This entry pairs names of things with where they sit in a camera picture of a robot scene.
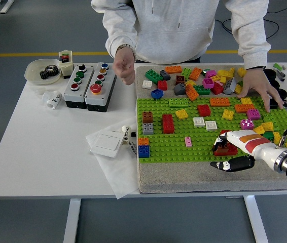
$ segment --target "white lego brick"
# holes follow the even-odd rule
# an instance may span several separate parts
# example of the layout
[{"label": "white lego brick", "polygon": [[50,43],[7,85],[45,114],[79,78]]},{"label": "white lego brick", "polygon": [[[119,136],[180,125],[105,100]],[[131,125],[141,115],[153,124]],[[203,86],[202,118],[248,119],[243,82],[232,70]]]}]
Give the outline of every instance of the white lego brick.
[{"label": "white lego brick", "polygon": [[204,127],[204,118],[203,117],[194,117],[193,123],[195,127]]},{"label": "white lego brick", "polygon": [[215,131],[217,130],[217,123],[214,120],[207,120],[205,122],[205,127],[207,131]]},{"label": "white lego brick", "polygon": [[151,89],[152,88],[152,85],[153,85],[153,82],[150,81],[150,80],[144,80],[143,83],[142,83],[142,88],[143,89]]}]

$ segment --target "white table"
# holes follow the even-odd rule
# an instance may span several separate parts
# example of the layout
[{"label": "white table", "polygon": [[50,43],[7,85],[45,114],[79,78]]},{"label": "white table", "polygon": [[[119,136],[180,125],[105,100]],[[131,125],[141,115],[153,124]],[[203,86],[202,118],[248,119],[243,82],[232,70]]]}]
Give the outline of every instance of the white table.
[{"label": "white table", "polygon": [[[285,74],[280,85],[287,91],[287,70]],[[66,84],[67,79],[60,78],[45,88],[63,93]],[[26,83],[0,143],[0,199],[70,198],[64,242],[73,242],[81,199],[115,197],[85,136],[135,116],[134,85],[117,80],[106,113],[67,108],[63,100],[55,110],[48,109],[35,92],[39,88]],[[261,242],[267,239],[254,195],[271,194],[287,190],[148,195],[137,190],[127,197],[243,195],[255,238]]]}]

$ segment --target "pink lego brick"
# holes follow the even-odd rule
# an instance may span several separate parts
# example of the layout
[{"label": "pink lego brick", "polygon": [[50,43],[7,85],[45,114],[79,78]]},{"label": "pink lego brick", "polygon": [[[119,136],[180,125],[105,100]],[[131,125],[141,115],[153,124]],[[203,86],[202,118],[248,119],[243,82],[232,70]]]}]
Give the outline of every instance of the pink lego brick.
[{"label": "pink lego brick", "polygon": [[210,77],[216,76],[216,74],[217,74],[217,72],[215,70],[209,70],[206,72],[205,78],[210,78]]},{"label": "pink lego brick", "polygon": [[251,119],[243,119],[240,122],[240,126],[243,130],[253,130],[254,124]]},{"label": "pink lego brick", "polygon": [[187,147],[192,147],[191,137],[185,137],[185,145]]},{"label": "pink lego brick", "polygon": [[247,114],[248,119],[251,119],[251,120],[261,119],[261,115],[257,109],[249,109],[246,114]]},{"label": "pink lego brick", "polygon": [[214,87],[214,82],[211,78],[204,78],[202,84],[205,89],[212,89]]}]

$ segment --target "control box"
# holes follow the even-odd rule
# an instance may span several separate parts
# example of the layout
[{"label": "control box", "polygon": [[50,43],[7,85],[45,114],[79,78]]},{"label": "control box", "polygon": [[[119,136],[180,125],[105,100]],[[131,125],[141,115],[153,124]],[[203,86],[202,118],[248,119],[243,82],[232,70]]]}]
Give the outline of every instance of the control box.
[{"label": "control box", "polygon": [[87,109],[106,112],[117,76],[109,66],[112,63],[98,63],[85,93]]},{"label": "control box", "polygon": [[86,109],[85,93],[93,77],[94,66],[76,65],[63,93],[67,107]]}]

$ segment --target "table leg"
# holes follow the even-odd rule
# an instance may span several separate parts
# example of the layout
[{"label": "table leg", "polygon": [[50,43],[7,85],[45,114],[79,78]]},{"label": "table leg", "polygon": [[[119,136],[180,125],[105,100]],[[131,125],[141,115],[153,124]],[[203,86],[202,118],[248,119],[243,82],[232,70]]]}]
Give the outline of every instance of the table leg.
[{"label": "table leg", "polygon": [[80,208],[81,208],[81,199],[79,198],[70,199],[63,243],[75,243]]},{"label": "table leg", "polygon": [[255,200],[255,196],[244,196],[244,200],[256,243],[268,243],[259,208],[257,207],[257,203]]}]

